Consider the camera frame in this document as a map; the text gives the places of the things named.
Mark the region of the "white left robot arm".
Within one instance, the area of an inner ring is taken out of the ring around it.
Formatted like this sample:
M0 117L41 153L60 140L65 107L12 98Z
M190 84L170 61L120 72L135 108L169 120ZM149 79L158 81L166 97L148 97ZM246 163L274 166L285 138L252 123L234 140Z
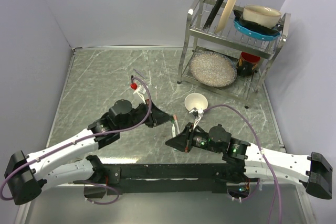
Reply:
M105 181L108 173L97 156L90 152L102 149L120 138L120 133L145 124L149 128L172 120L150 100L133 108L128 100L118 100L103 116L73 137L42 151L25 155L14 153L8 162L1 185L9 187L12 200L23 205L52 187L87 180Z

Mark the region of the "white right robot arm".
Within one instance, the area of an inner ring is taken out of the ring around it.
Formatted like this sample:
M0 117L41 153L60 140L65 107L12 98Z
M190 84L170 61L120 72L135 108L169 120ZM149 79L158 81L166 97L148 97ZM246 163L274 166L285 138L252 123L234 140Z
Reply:
M188 123L166 145L188 153L192 148L221 153L222 159L232 167L224 175L231 183L246 179L273 180L279 183L299 184L307 194L316 198L332 198L333 168L317 152L294 155L258 147L256 144L232 137L220 124L205 132L201 127Z

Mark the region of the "white green marker pen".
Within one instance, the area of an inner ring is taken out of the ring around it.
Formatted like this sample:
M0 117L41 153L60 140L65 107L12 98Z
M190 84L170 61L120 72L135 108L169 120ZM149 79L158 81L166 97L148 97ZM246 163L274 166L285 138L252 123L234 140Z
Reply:
M175 124L172 124L172 138L176 137L176 129L175 129Z

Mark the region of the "white orange marker pen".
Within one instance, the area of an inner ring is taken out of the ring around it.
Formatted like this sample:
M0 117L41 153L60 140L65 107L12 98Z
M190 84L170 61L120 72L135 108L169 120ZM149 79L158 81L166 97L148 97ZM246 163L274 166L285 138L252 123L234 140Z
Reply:
M177 132L177 134L180 134L181 131L180 131L180 127L179 127L179 123L178 123L176 114L174 114L173 117L174 117L174 123L175 123L175 127L176 127L176 132Z

